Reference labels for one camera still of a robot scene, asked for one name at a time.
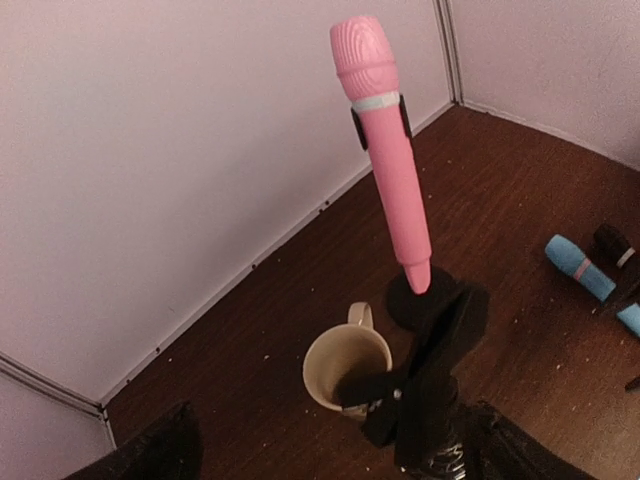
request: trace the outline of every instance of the white band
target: white band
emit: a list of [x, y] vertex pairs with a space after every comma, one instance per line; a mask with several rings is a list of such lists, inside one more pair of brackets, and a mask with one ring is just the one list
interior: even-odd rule
[[361, 98], [351, 104], [356, 113], [366, 112], [368, 110], [377, 110], [379, 108], [400, 105], [400, 93], [388, 92], [373, 97]]
[[627, 260], [629, 260], [631, 258], [631, 255], [633, 255], [634, 253], [636, 253], [636, 251], [633, 248], [630, 248], [629, 250], [624, 252], [624, 255], [622, 255], [620, 257], [620, 260], [618, 260], [618, 263], [616, 263], [618, 268], [622, 268], [624, 264], [627, 263]]

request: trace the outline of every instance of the pink stripe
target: pink stripe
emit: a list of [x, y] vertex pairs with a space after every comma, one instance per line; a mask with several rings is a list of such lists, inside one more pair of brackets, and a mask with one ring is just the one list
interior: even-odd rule
[[576, 270], [576, 273], [573, 274], [573, 278], [575, 278], [576, 280], [580, 280], [580, 277], [587, 270], [587, 268], [589, 268], [589, 265], [591, 265], [591, 260], [585, 258], [578, 267], [578, 270]]

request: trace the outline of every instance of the microphone handle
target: microphone handle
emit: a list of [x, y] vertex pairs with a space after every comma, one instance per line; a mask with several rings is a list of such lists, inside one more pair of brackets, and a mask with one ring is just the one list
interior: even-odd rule
[[361, 111], [358, 116], [396, 258], [412, 290], [424, 293], [431, 281], [431, 241], [401, 105]]

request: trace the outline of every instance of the baseboard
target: baseboard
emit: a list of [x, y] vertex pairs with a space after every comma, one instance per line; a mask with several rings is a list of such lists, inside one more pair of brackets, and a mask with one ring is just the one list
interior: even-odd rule
[[553, 135], [554, 137], [560, 138], [562, 140], [566, 140], [567, 142], [573, 143], [574, 145], [578, 145], [580, 147], [586, 148], [587, 150], [591, 150], [592, 152], [598, 153], [600, 155], [602, 155], [603, 157], [607, 157], [611, 160], [614, 160], [618, 163], [621, 163], [623, 165], [626, 165], [629, 168], [632, 168], [634, 170], [638, 170], [638, 166], [637, 165], [633, 165], [631, 164], [628, 160], [625, 160], [624, 158], [620, 158], [617, 155], [614, 155], [611, 152], [607, 152], [605, 150], [603, 150], [602, 148], [593, 145], [581, 138], [575, 137], [573, 135], [571, 135], [570, 133], [567, 133], [563, 130], [560, 130], [558, 128], [555, 127], [550, 127], [548, 125], [544, 125], [542, 123], [538, 123], [538, 122], [533, 122], [531, 120], [527, 120], [526, 118], [522, 118], [519, 117], [517, 115], [513, 115], [511, 113], [507, 113], [504, 112], [502, 110], [499, 110], [497, 108], [494, 107], [490, 107], [488, 105], [483, 105], [481, 103], [477, 103], [474, 102], [472, 100], [464, 100], [464, 102], [462, 103], [463, 106], [470, 108], [471, 110], [476, 110], [478, 112], [482, 112], [482, 113], [488, 113], [490, 115], [493, 115], [494, 117], [499, 117], [499, 118], [504, 118], [505, 120], [509, 120], [510, 122], [514, 122], [514, 123], [518, 123], [520, 125], [524, 125], [525, 127], [530, 127], [530, 128], [534, 128], [536, 130], [539, 130], [541, 132], [544, 133], [548, 133], [549, 135]]
[[[421, 132], [425, 127], [433, 123], [438, 117], [440, 117], [444, 112], [449, 110], [453, 106], [453, 103], [447, 103], [436, 110], [432, 115], [429, 115], [422, 122], [418, 123], [412, 131], [413, 134], [417, 134]], [[331, 196], [329, 196], [326, 201], [329, 204], [335, 202], [338, 198], [340, 198], [347, 190], [353, 187], [356, 183], [358, 183], [363, 177], [365, 177], [369, 172], [371, 172], [371, 164], [369, 162], [366, 163], [364, 168], [362, 168], [358, 173], [356, 173], [353, 177], [348, 179], [336, 192], [334, 192]], [[326, 208], [326, 203], [318, 205], [313, 211], [309, 212], [302, 220], [300, 220], [293, 228], [291, 228], [287, 233], [285, 233], [277, 242], [269, 246], [261, 255], [259, 255], [256, 259], [253, 260], [249, 265], [247, 265], [240, 273], [238, 273], [229, 283], [227, 283], [222, 289], [217, 292], [214, 292], [213, 295], [209, 298], [209, 300], [198, 308], [194, 313], [189, 315], [180, 325], [168, 336], [166, 337], [157, 347], [157, 350], [150, 352], [138, 365], [136, 365], [125, 378], [120, 380], [109, 392], [102, 398], [101, 405], [108, 405], [108, 403], [122, 390], [127, 383], [129, 383], [133, 378], [135, 378], [142, 370], [144, 370], [147, 365], [149, 365], [161, 352], [166, 350], [166, 348], [171, 345], [175, 340], [177, 340], [180, 335], [191, 327], [197, 320], [200, 319], [211, 307], [213, 307], [222, 297], [224, 297], [231, 289], [233, 289], [236, 285], [238, 285], [251, 271], [253, 270], [254, 265], [260, 264], [260, 262], [264, 261], [269, 255], [275, 252], [278, 248], [284, 245], [287, 241], [289, 241], [296, 233], [298, 233], [302, 228], [308, 225], [314, 218], [316, 218], [322, 209]]]
[[105, 435], [107, 436], [107, 441], [109, 445], [111, 445], [112, 450], [116, 450], [118, 446], [116, 445], [116, 437], [113, 436], [113, 429], [111, 428], [111, 422], [109, 421], [109, 415], [107, 414], [107, 410], [103, 410], [102, 412], [102, 424], [104, 425]]

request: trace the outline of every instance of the blue object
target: blue object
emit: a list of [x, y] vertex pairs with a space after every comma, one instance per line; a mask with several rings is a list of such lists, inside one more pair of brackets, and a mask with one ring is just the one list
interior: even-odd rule
[[[616, 288], [613, 280], [591, 263], [575, 243], [562, 235], [554, 235], [544, 251], [561, 272], [576, 279], [601, 302], [604, 302]], [[619, 311], [616, 316], [640, 337], [640, 306], [637, 303]]]

